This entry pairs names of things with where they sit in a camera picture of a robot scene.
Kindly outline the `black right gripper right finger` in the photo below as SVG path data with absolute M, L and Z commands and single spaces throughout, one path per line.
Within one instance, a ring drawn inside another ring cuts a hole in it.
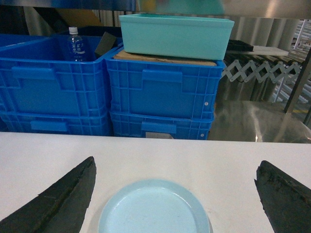
M 260 202 L 276 233 L 311 231 L 311 190 L 263 160 L 254 180 Z

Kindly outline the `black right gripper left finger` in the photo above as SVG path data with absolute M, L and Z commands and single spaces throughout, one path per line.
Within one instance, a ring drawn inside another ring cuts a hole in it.
M 2 233 L 78 233 L 96 181 L 92 156 L 1 220 Z

